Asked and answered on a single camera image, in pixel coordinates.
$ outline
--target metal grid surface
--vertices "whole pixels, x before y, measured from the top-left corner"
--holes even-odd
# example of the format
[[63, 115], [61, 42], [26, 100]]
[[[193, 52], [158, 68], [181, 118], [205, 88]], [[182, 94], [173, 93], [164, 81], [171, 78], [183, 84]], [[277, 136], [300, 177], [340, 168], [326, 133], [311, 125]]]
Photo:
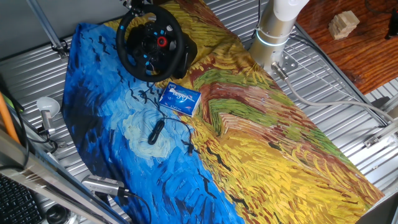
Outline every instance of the metal grid surface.
[[391, 80], [389, 83], [380, 86], [376, 90], [366, 94], [369, 101], [374, 101], [382, 97], [388, 96], [390, 99], [398, 94], [398, 78]]
[[[66, 41], [70, 45], [72, 38]], [[13, 97], [25, 108], [23, 116], [29, 123], [38, 128], [42, 124], [40, 111], [36, 107], [36, 101], [43, 96], [51, 97], [62, 105], [63, 87], [67, 71], [67, 61], [61, 61], [60, 57], [50, 46], [27, 52], [0, 62], [0, 74]], [[91, 174], [87, 166], [81, 160], [76, 147], [69, 135], [68, 129], [59, 112], [53, 118], [56, 133], [51, 136], [54, 141], [65, 141], [67, 147], [58, 148], [54, 156], [61, 166], [64, 166], [71, 175], [81, 181]], [[38, 195], [44, 211], [55, 204], [52, 200]], [[129, 219], [116, 202], [110, 198], [112, 208]], [[82, 223], [91, 223], [86, 218]]]
[[[257, 0], [207, 1], [207, 4], [248, 47], [257, 22]], [[348, 100], [351, 96], [357, 99], [363, 97], [353, 88], [352, 83], [346, 82], [308, 46], [289, 40], [286, 52], [301, 64], [289, 73], [289, 78], [298, 93], [306, 99], [336, 101]], [[37, 99], [49, 96], [62, 104], [66, 69], [67, 62], [61, 61], [49, 46], [0, 62], [0, 73], [11, 93], [26, 108], [24, 117], [34, 126], [40, 126], [41, 123], [40, 113], [35, 107]], [[369, 181], [385, 193], [394, 189], [391, 184], [395, 184], [394, 180], [398, 177], [398, 147], [395, 142], [382, 142], [369, 149], [364, 146], [363, 142], [380, 130], [379, 123], [365, 109], [350, 105], [322, 108], [307, 106], [290, 94], [282, 80], [275, 80]], [[57, 133], [52, 139], [67, 143], [66, 148], [55, 153], [55, 157], [67, 171], [81, 180], [90, 172], [78, 155], [60, 113], [55, 116], [54, 123]], [[53, 204], [46, 198], [41, 203], [45, 210]], [[111, 204], [119, 214], [127, 218], [114, 201]]]

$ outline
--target white cable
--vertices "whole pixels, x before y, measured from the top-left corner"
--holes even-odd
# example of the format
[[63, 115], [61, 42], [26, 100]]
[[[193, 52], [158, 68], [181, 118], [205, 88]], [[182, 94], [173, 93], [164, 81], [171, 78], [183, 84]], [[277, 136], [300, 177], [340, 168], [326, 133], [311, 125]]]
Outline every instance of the white cable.
[[285, 80], [286, 85], [290, 88], [290, 90], [292, 91], [292, 93], [297, 97], [297, 99], [299, 99], [301, 102], [307, 104], [307, 105], [311, 105], [311, 106], [334, 106], [334, 105], [342, 105], [342, 104], [349, 104], [349, 105], [358, 105], [358, 106], [363, 106], [365, 108], [369, 108], [375, 112], [378, 112], [379, 114], [383, 115], [383, 117], [385, 117], [386, 119], [388, 119], [391, 122], [394, 122], [394, 118], [392, 118], [391, 116], [389, 116], [386, 112], [380, 110], [379, 108], [376, 108], [374, 106], [371, 106], [367, 103], [362, 103], [362, 102], [356, 102], [356, 101], [336, 101], [336, 102], [327, 102], [327, 103], [315, 103], [315, 102], [311, 102], [308, 101], [304, 98], [302, 98], [293, 88], [292, 84], [290, 83], [289, 79]]
[[[297, 50], [297, 51], [300, 52], [300, 53], [302, 53], [302, 54], [304, 54], [304, 55], [307, 56], [308, 58], [312, 59], [315, 63], [319, 64], [315, 59], [313, 59], [311, 56], [307, 55], [307, 54], [304, 53], [303, 51], [301, 51], [301, 50]], [[306, 69], [308, 72], [310, 72], [312, 75], [314, 75], [315, 77], [317, 77], [319, 80], [324, 81], [325, 83], [327, 83], [328, 85], [330, 85], [332, 88], [334, 88], [335, 90], [339, 91], [339, 92], [342, 93], [343, 95], [346, 95], [346, 96], [348, 96], [348, 97], [350, 97], [350, 98], [352, 98], [352, 99], [354, 99], [354, 100], [356, 100], [356, 101], [359, 101], [359, 100], [357, 100], [354, 96], [351, 96], [350, 94], [347, 94], [347, 93], [345, 93], [345, 92], [339, 90], [337, 87], [335, 87], [334, 85], [332, 85], [331, 83], [329, 83], [328, 81], [326, 81], [325, 79], [323, 79], [322, 77], [319, 77], [317, 74], [315, 74], [315, 72], [313, 72], [313, 71], [309, 70], [308, 68], [306, 68], [305, 66], [303, 66], [298, 60], [296, 60], [296, 58], [294, 58], [293, 56], [291, 56], [291, 54], [287, 53], [286, 50], [284, 50], [284, 52], [285, 52], [285, 54], [287, 54], [291, 59], [293, 59], [298, 65], [300, 65], [302, 68]]]

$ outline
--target painted fabric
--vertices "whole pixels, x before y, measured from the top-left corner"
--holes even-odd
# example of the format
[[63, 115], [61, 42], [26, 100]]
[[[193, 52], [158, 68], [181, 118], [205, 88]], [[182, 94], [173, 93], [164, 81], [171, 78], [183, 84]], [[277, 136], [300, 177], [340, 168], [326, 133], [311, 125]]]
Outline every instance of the painted fabric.
[[[152, 223], [355, 223], [383, 196], [203, 2], [164, 7], [198, 55], [185, 78], [153, 87], [121, 65], [119, 21], [76, 28], [63, 117], [94, 175], [122, 180], [149, 204]], [[148, 99], [156, 103], [169, 81], [202, 94], [193, 118], [161, 108], [189, 125], [193, 156], [187, 128], [175, 121], [147, 143], [162, 117]], [[148, 223], [143, 203], [115, 200], [134, 222]]]

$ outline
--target wooden table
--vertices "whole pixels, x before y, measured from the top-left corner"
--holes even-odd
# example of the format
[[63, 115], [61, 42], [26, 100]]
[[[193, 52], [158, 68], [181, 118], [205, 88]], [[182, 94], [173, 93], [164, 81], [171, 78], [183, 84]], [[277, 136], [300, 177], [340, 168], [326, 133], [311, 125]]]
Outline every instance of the wooden table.
[[[391, 11], [396, 0], [369, 0], [372, 9]], [[352, 11], [361, 21], [347, 38], [333, 40], [329, 22], [343, 11]], [[310, 0], [298, 23], [311, 38], [367, 94], [398, 77], [398, 37], [385, 40], [390, 14], [375, 14], [364, 0]]]

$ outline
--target keyboard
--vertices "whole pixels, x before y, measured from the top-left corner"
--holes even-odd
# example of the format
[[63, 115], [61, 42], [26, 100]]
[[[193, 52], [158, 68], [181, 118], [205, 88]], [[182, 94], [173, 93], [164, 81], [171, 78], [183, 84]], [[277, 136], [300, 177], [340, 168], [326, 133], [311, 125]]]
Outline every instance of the keyboard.
[[38, 224], [44, 218], [33, 192], [0, 174], [0, 223]]

